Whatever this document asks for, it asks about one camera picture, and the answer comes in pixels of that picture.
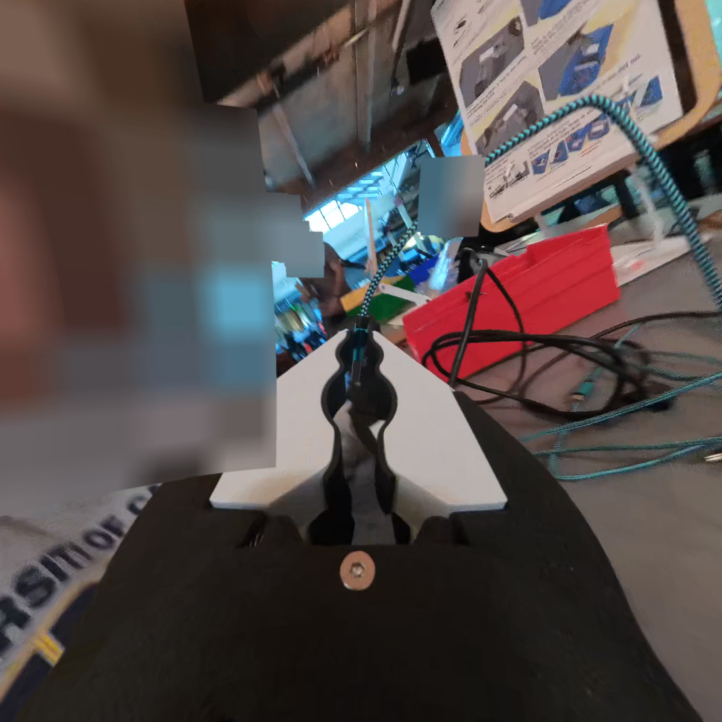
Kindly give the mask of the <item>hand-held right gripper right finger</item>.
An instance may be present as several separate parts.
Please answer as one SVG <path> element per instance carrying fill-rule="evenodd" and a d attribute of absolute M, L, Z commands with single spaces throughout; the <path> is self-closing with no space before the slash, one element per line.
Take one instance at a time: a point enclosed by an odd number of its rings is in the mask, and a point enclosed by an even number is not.
<path fill-rule="evenodd" d="M 375 493 L 395 544 L 409 544 L 432 517 L 506 507 L 455 393 L 377 331 L 367 342 L 367 403 Z"/>

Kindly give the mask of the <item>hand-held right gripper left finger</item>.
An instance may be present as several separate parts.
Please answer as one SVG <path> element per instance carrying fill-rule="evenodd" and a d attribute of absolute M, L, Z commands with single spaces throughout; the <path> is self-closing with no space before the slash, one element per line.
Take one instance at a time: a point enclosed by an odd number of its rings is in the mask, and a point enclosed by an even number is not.
<path fill-rule="evenodd" d="M 212 507 L 288 516 L 315 544 L 352 542 L 352 494 L 334 422 L 347 401 L 351 340 L 339 332 L 277 379 L 275 466 L 225 472 Z"/>

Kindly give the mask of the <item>green plastic bin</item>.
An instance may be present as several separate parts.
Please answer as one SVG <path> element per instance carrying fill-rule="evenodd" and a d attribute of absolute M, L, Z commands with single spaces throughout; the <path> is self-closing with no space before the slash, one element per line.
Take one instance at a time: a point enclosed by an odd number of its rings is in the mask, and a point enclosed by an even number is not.
<path fill-rule="evenodd" d="M 370 315 L 383 325 L 430 301 L 428 295 L 417 292 L 409 276 L 397 276 L 383 279 L 368 305 L 362 305 L 359 312 L 361 315 Z"/>

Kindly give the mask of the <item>large red plastic bin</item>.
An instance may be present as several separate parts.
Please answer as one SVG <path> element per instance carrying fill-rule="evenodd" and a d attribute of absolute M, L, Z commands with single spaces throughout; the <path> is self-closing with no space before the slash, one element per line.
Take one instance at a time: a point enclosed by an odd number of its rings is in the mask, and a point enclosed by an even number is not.
<path fill-rule="evenodd" d="M 528 333 L 566 329 L 620 297 L 606 224 L 535 243 L 519 256 L 498 260 L 490 271 L 515 302 Z M 405 317 L 407 345 L 416 361 L 422 362 L 437 338 L 463 330 L 473 286 L 473 279 L 457 284 Z M 488 274 L 476 307 L 478 329 L 519 330 Z M 460 376 L 474 375 L 519 350 L 519 342 L 470 343 Z"/>

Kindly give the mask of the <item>white paper sheet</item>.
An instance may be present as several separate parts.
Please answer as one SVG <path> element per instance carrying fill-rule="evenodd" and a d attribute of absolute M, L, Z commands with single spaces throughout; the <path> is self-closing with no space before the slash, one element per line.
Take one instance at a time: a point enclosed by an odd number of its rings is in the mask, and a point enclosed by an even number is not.
<path fill-rule="evenodd" d="M 665 266 L 689 252 L 683 236 L 624 243 L 611 247 L 612 267 L 618 287 Z"/>

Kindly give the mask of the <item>white printed shirt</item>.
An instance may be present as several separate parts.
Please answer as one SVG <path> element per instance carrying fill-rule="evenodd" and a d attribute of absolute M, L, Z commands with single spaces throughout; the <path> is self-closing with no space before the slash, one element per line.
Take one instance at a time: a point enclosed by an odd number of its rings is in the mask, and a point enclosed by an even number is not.
<path fill-rule="evenodd" d="M 15 720 L 59 663 L 134 521 L 159 484 L 2 517 L 1 720 Z"/>

